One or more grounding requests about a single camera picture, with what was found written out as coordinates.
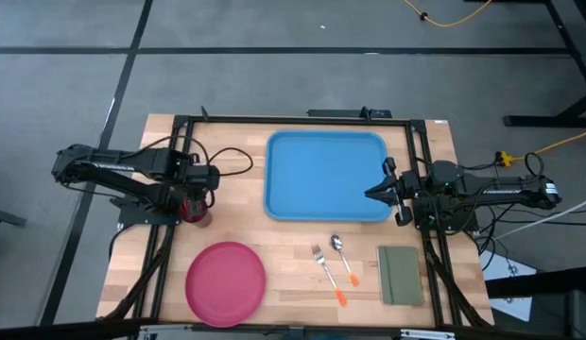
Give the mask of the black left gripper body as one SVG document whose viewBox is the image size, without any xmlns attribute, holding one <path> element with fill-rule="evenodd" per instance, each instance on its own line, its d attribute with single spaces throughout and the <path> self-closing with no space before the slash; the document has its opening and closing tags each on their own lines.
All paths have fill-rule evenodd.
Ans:
<svg viewBox="0 0 586 340">
<path fill-rule="evenodd" d="M 198 165 L 188 162 L 181 167 L 181 179 L 181 186 L 186 198 L 201 201 L 209 192 L 218 188 L 220 173 L 214 165 Z"/>
</svg>

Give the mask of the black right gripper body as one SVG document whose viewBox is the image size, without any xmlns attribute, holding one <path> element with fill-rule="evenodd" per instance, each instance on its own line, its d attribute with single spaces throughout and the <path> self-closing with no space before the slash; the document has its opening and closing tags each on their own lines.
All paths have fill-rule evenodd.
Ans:
<svg viewBox="0 0 586 340">
<path fill-rule="evenodd" d="M 416 194 L 417 177 L 413 171 L 405 171 L 400 176 L 395 173 L 396 163 L 392 157 L 386 157 L 382 168 L 385 175 L 396 176 L 396 188 L 390 189 L 395 190 L 399 196 L 398 205 L 389 205 L 390 207 L 395 206 L 397 212 L 395 213 L 395 220 L 398 226 L 406 226 L 413 220 L 411 209 L 406 206 L 405 200 L 411 199 Z"/>
</svg>

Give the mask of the red faceted plastic cup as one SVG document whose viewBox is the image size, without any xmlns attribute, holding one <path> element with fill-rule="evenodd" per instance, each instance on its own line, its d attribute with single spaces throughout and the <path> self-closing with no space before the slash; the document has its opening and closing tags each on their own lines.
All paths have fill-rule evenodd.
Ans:
<svg viewBox="0 0 586 340">
<path fill-rule="evenodd" d="M 187 215 L 180 215 L 180 217 L 186 223 L 193 224 L 199 228 L 206 228 L 212 222 L 211 213 L 207 209 L 204 200 L 189 199 L 189 213 Z"/>
</svg>

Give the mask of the pink round plate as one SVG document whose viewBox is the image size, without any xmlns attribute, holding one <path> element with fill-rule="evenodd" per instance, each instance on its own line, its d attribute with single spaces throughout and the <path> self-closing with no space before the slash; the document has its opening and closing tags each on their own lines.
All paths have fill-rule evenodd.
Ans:
<svg viewBox="0 0 586 340">
<path fill-rule="evenodd" d="M 267 287 L 259 256 L 237 242 L 203 249 L 188 268 L 184 294 L 192 313 L 217 328 L 236 326 L 254 315 Z"/>
</svg>

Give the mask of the blue plastic tray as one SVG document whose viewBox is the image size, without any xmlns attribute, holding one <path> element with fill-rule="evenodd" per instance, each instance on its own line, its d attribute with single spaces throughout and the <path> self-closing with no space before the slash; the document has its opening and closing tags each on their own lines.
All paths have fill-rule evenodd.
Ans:
<svg viewBox="0 0 586 340">
<path fill-rule="evenodd" d="M 265 211 L 283 221 L 384 221 L 392 209 L 365 191 L 385 178 L 387 155 L 373 132 L 277 131 L 266 146 Z"/>
</svg>

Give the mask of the green spiral notebook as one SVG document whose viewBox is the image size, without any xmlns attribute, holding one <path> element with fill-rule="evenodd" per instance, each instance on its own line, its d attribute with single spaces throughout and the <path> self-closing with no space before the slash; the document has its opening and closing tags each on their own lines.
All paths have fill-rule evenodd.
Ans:
<svg viewBox="0 0 586 340">
<path fill-rule="evenodd" d="M 418 252 L 412 246 L 379 246 L 377 265 L 381 299 L 389 306 L 421 306 Z"/>
</svg>

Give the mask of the white paper sheet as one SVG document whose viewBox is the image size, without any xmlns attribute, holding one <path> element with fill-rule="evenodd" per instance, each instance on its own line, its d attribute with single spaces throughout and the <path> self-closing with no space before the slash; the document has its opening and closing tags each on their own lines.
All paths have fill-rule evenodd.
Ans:
<svg viewBox="0 0 586 340">
<path fill-rule="evenodd" d="M 537 273 L 533 267 L 509 260 L 504 256 L 485 250 L 480 256 L 483 275 L 486 281 L 528 276 Z M 528 322 L 530 320 L 532 297 L 491 298 L 491 307 L 506 315 Z"/>
</svg>

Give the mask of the black aluminium table frame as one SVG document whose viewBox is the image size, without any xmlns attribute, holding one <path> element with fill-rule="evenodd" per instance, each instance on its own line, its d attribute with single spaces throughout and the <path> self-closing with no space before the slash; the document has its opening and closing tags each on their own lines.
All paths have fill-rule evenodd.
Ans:
<svg viewBox="0 0 586 340">
<path fill-rule="evenodd" d="M 426 329 L 451 332 L 467 324 L 466 317 L 453 313 L 445 286 L 426 262 L 420 262 L 423 304 L 387 306 L 380 298 L 377 268 L 379 246 L 421 247 L 420 232 L 411 225 L 400 227 L 393 218 L 383 222 L 285 222 L 269 217 L 263 206 L 266 144 L 282 129 L 356 130 L 378 134 L 397 167 L 411 166 L 410 154 L 422 161 L 453 160 L 456 156 L 449 125 L 429 120 L 415 127 L 399 121 L 377 119 L 365 122 L 353 118 L 224 116 L 198 123 L 193 136 L 210 151 L 234 145 L 238 156 L 224 156 L 219 166 L 233 170 L 253 160 L 242 176 L 220 182 L 212 222 L 206 228 L 182 224 L 175 229 L 164 275 L 154 276 L 146 290 L 143 315 L 156 314 L 163 324 L 188 324 L 199 329 L 200 320 L 190 310 L 185 294 L 186 272 L 206 247 L 234 241 L 250 247 L 262 261 L 267 290 L 244 328 L 254 332 L 304 329 L 306 332 L 394 332 L 398 329 Z M 338 253 L 331 246 L 336 234 L 343 252 L 357 276 L 353 286 Z M 340 306 L 333 286 L 316 262 L 312 245 L 318 245 L 336 284 L 347 299 Z"/>
</svg>

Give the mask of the black table leg frame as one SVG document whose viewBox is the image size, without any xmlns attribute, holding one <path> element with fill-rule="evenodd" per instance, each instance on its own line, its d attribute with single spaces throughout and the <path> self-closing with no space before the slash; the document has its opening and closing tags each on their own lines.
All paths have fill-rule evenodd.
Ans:
<svg viewBox="0 0 586 340">
<path fill-rule="evenodd" d="M 586 65 L 575 45 L 565 23 L 561 19 L 552 0 L 545 1 L 545 7 L 553 20 L 569 55 L 577 66 L 586 83 Z M 503 123 L 507 127 L 523 128 L 586 128 L 586 117 L 581 117 L 586 112 L 586 94 L 576 103 L 562 112 L 552 116 L 536 115 L 507 115 L 503 117 Z"/>
</svg>

